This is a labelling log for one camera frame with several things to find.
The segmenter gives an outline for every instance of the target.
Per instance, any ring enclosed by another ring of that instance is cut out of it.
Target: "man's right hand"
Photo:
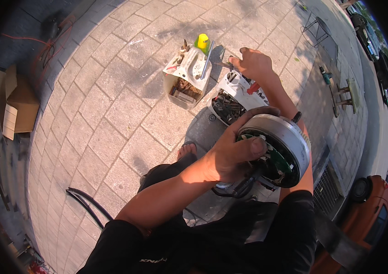
[[[247,78],[261,82],[276,76],[272,69],[272,59],[258,50],[247,47],[240,48],[243,60],[236,57],[229,57],[228,61],[238,68]]]

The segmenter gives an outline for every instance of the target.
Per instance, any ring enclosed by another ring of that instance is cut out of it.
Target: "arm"
[[[258,50],[241,48],[240,52],[243,54],[243,60],[230,57],[229,62],[235,65],[242,74],[255,80],[261,86],[270,105],[277,107],[281,111],[282,116],[292,119],[297,113],[297,108],[282,87],[279,76],[273,71],[272,59]],[[300,120],[297,125],[308,136],[304,121]],[[298,190],[308,190],[313,194],[311,152],[310,165],[302,176],[301,181],[292,188],[281,189],[279,201],[281,202],[285,196]]]
[[[181,212],[217,181],[236,182],[242,178],[241,163],[256,160],[267,150],[259,137],[235,142],[238,130],[254,115],[279,115],[274,107],[258,107],[246,112],[228,127],[214,147],[178,176],[151,185],[133,197],[116,220],[127,221],[143,234]]]

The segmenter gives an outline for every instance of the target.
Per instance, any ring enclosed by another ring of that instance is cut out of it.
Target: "metal grate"
[[[327,165],[314,189],[314,206],[329,215],[339,197],[339,191]]]

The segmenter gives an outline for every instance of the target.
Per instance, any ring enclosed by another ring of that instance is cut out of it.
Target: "car tire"
[[[372,191],[372,183],[366,178],[357,179],[350,190],[350,197],[353,202],[364,203]]]

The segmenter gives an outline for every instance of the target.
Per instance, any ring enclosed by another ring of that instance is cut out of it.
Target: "black shirt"
[[[238,244],[232,233],[226,233],[232,230],[229,222],[219,223],[225,237],[217,233],[217,227],[214,233],[201,228],[208,225],[161,230],[144,239],[126,221],[108,222],[78,274],[187,273],[191,269],[204,273],[308,273],[314,262],[313,197],[308,191],[284,198],[263,242]]]

